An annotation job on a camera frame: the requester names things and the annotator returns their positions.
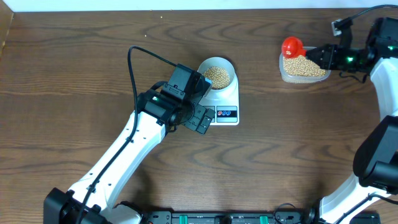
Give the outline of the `red plastic measuring scoop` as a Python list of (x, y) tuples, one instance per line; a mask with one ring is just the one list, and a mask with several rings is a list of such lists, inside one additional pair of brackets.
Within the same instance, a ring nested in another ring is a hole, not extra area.
[(290, 36), (283, 41), (281, 51), (285, 58), (296, 58), (300, 55), (306, 56), (303, 42), (294, 36)]

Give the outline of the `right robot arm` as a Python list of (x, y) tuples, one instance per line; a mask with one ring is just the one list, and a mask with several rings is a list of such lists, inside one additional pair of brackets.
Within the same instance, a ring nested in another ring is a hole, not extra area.
[(351, 47), (353, 18), (332, 22), (340, 43), (307, 51), (326, 70), (363, 72), (376, 89), (380, 123), (360, 145), (353, 172), (308, 214), (307, 223), (349, 223), (377, 200), (396, 204), (397, 194), (397, 19), (377, 18), (363, 49)]

